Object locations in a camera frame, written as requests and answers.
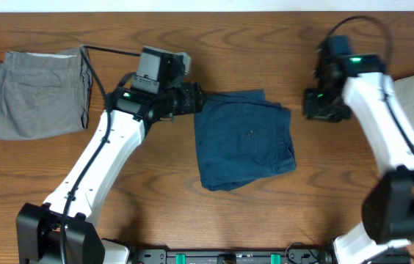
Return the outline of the dark blue denim shorts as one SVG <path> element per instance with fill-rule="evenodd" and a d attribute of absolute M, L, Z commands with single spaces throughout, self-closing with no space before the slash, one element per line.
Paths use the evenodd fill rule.
<path fill-rule="evenodd" d="M 206 96 L 195 115 L 200 182 L 209 191 L 232 191 L 297 168 L 291 111 L 262 89 Z"/>

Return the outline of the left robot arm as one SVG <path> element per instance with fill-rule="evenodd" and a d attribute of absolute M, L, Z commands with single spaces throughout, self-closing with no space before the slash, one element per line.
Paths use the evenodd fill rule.
<path fill-rule="evenodd" d="M 128 263 L 128 246 L 102 239 L 96 225 L 106 197 L 152 124 L 202 110 L 200 84 L 186 82 L 191 57 L 143 47 L 139 66 L 104 92 L 104 111 L 84 152 L 42 205 L 16 218 L 20 263 Z"/>

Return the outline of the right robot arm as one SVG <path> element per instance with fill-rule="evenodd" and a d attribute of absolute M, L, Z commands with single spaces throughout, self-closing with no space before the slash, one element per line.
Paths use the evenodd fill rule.
<path fill-rule="evenodd" d="M 364 200 L 361 222 L 333 240 L 322 263 L 392 263 L 394 249 L 414 242 L 414 129 L 376 54 L 355 54 L 347 37 L 327 36 L 318 47 L 318 86 L 305 90 L 309 120 L 355 116 L 367 138 L 380 180 Z"/>

